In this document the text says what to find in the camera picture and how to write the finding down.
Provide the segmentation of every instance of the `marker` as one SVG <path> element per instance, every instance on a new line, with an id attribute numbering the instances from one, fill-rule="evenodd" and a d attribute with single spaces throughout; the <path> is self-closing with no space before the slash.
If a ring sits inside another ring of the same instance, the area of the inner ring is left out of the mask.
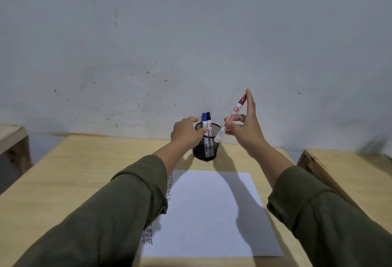
<path id="1" fill-rule="evenodd" d="M 207 133 L 209 137 L 213 137 L 213 123 L 211 122 L 211 113 L 207 112 Z M 208 144 L 210 146 L 210 156 L 214 156 L 214 143 L 209 138 Z"/>
<path id="2" fill-rule="evenodd" d="M 202 120 L 203 120 L 203 128 L 208 128 L 206 113 L 202 114 Z M 205 154 L 206 158 L 209 158 L 210 157 L 210 143 L 208 142 L 208 138 L 203 137 L 203 139 L 204 139 L 204 154 Z"/>
<path id="3" fill-rule="evenodd" d="M 246 95 L 244 94 L 244 96 L 242 97 L 242 99 L 240 99 L 238 101 L 237 106 L 234 108 L 232 114 L 230 114 L 230 116 L 228 117 L 228 119 L 226 120 L 225 124 L 220 128 L 218 135 L 216 135 L 214 141 L 216 143 L 219 143 L 219 141 L 222 140 L 223 135 L 225 134 L 225 132 L 227 131 L 227 127 L 226 125 L 229 125 L 233 119 L 237 116 L 238 112 L 241 110 L 241 107 L 244 105 L 246 101 Z"/>

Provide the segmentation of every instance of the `hand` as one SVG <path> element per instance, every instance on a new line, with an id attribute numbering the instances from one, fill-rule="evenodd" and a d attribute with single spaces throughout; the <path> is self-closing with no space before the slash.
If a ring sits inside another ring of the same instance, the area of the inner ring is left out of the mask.
<path id="1" fill-rule="evenodd" d="M 171 141 L 185 146 L 187 150 L 194 148 L 207 132 L 207 128 L 201 128 L 198 131 L 195 130 L 193 123 L 198 121 L 199 119 L 194 116 L 177 121 L 174 124 L 173 132 L 170 134 Z"/>
<path id="2" fill-rule="evenodd" d="M 252 93 L 249 89 L 246 90 L 247 98 L 247 115 L 238 114 L 234 121 L 241 121 L 243 124 L 231 122 L 228 125 L 226 134 L 236 137 L 238 143 L 248 152 L 248 154 L 255 158 L 257 150 L 265 145 L 267 142 L 264 139 L 262 129 L 256 117 L 256 104 L 253 100 Z"/>

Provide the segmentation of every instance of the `wooden table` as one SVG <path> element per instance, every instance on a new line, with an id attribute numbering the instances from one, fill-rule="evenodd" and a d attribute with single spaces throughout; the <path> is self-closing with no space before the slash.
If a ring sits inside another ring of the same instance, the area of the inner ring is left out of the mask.
<path id="1" fill-rule="evenodd" d="M 69 136 L 0 196 L 0 266 L 11 266 L 41 235 L 60 223 L 119 170 L 165 145 L 164 140 Z M 287 158 L 287 153 L 279 149 Z M 264 206 L 271 188 L 257 162 L 239 145 L 220 145 L 213 162 L 189 151 L 176 169 L 249 172 Z M 300 243 L 275 217 L 284 257 L 152 258 L 134 266 L 311 266 Z"/>
<path id="2" fill-rule="evenodd" d="M 23 126 L 0 124 L 0 154 L 3 152 L 19 175 L 31 168 L 29 140 Z"/>
<path id="3" fill-rule="evenodd" d="M 298 165 L 392 233 L 392 161 L 383 155 L 307 149 Z"/>

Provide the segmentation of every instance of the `mesh cup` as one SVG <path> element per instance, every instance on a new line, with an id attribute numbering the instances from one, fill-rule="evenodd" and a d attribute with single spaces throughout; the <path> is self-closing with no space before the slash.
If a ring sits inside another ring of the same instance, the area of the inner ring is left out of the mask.
<path id="1" fill-rule="evenodd" d="M 203 127 L 203 123 L 198 123 L 195 126 L 196 131 Z M 212 161 L 216 157 L 216 152 L 218 151 L 219 143 L 214 142 L 214 138 L 218 135 L 220 126 L 216 123 L 211 123 L 212 136 L 203 136 L 203 139 L 199 144 L 193 148 L 193 155 L 195 158 L 202 161 Z"/>

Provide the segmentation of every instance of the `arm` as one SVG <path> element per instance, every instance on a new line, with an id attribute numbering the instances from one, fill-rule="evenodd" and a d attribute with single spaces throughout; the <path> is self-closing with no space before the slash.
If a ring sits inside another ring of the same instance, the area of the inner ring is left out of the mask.
<path id="1" fill-rule="evenodd" d="M 197 120 L 176 123 L 169 144 L 117 173 L 14 266 L 131 266 L 143 229 L 166 213 L 168 175 L 206 132 L 194 129 Z"/>
<path id="2" fill-rule="evenodd" d="M 267 209 L 300 241 L 314 266 L 389 266 L 392 235 L 264 139 L 247 90 L 247 115 L 228 134 L 236 136 L 272 187 Z"/>

